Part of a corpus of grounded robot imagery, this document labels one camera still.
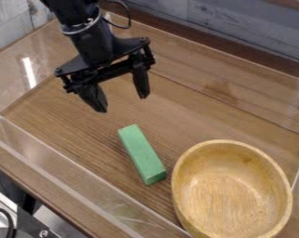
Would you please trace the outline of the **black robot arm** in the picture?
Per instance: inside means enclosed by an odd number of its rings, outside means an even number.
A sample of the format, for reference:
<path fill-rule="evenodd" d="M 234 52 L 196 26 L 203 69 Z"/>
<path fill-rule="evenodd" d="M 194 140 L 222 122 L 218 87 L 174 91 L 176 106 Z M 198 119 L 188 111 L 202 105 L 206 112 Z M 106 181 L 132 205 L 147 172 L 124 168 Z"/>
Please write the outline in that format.
<path fill-rule="evenodd" d="M 57 17 L 61 33 L 79 55 L 55 71 L 67 92 L 80 96 L 98 111 L 108 111 L 100 84 L 127 73 L 140 98 L 150 95 L 150 69 L 155 57 L 147 37 L 119 38 L 115 24 L 102 14 L 99 0 L 40 0 Z"/>

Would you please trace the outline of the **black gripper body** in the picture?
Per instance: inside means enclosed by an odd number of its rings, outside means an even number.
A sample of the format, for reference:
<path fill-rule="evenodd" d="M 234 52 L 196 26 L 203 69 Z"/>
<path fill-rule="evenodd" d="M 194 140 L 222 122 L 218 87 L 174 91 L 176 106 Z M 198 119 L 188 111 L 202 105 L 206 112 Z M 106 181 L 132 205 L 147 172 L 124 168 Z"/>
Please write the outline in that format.
<path fill-rule="evenodd" d="M 99 83 L 131 73 L 143 65 L 147 71 L 155 63 L 147 37 L 119 38 L 106 21 L 95 25 L 61 26 L 79 55 L 56 70 L 68 93 L 79 93 L 81 85 Z"/>

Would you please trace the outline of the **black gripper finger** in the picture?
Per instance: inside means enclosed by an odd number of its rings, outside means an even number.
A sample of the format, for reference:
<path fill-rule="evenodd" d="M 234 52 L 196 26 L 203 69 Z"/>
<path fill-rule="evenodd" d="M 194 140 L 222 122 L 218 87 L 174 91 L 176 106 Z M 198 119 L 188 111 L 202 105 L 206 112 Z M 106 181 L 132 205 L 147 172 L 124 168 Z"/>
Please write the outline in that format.
<path fill-rule="evenodd" d="M 108 100 L 100 85 L 81 85 L 79 96 L 98 112 L 108 111 Z"/>
<path fill-rule="evenodd" d="M 146 99 L 150 95 L 150 75 L 143 65 L 132 70 L 132 80 L 139 97 Z"/>

